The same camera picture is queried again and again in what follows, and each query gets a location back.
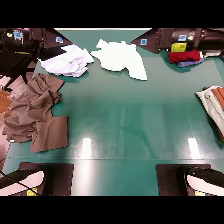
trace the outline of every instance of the blue tag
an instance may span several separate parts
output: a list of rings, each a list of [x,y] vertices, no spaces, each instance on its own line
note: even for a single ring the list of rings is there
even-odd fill
[[[56,37],[56,42],[57,42],[57,43],[63,43],[63,40],[62,40],[61,37]]]
[[[141,39],[140,45],[147,45],[147,39]]]
[[[23,39],[23,34],[18,32],[18,31],[14,31],[13,35],[14,35],[15,40],[16,39],[19,39],[19,40]]]
[[[180,35],[178,38],[178,41],[186,41],[187,40],[187,35]]]

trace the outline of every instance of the table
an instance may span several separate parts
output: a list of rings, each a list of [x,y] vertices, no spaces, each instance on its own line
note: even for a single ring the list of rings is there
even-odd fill
[[[91,52],[99,39],[130,42],[145,31],[60,32]],[[3,171],[20,162],[74,163],[72,195],[159,195],[158,163],[210,163],[224,172],[224,143],[195,95],[223,85],[224,63],[206,59],[178,68],[165,51],[137,50],[148,81],[131,79],[127,70],[107,71],[96,58],[80,78],[60,76],[62,98],[52,112],[68,116],[69,146],[31,153],[30,142],[13,143]],[[39,72],[46,73],[37,64]]]

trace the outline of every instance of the green table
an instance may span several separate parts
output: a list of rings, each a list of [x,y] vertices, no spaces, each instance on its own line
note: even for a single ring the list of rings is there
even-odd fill
[[[144,32],[61,31],[89,52],[99,39],[130,42]],[[131,79],[127,70],[107,71],[95,58],[80,78],[60,76],[62,101],[52,111],[69,117],[69,146],[31,153],[30,142],[13,143],[3,171],[20,162],[74,163],[72,195],[158,195],[158,163],[208,162],[224,172],[224,143],[195,95],[223,85],[224,63],[216,58],[178,68],[165,51],[137,50],[148,81]],[[39,72],[46,73],[38,64]]]

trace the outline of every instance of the crumpled white cloth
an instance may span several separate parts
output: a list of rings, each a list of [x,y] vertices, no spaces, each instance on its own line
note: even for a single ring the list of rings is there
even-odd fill
[[[127,68],[131,78],[147,80],[146,71],[141,56],[136,51],[136,45],[109,42],[100,39],[96,48],[98,51],[92,51],[90,54],[100,60],[101,67],[110,71],[121,71]]]
[[[196,94],[200,98],[206,112],[214,120],[224,136],[224,111],[212,92],[212,89],[216,89],[218,87],[222,88],[221,86],[211,86],[205,91],[196,92]]]
[[[40,61],[41,66],[49,73],[55,75],[80,77],[88,68],[88,63],[94,62],[89,52],[72,44],[61,47],[66,53]]]

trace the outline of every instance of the red garment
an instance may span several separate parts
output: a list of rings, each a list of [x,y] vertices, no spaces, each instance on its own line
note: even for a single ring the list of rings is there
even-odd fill
[[[169,53],[170,63],[178,63],[181,61],[199,61],[199,51],[193,50],[189,52],[170,52]]]

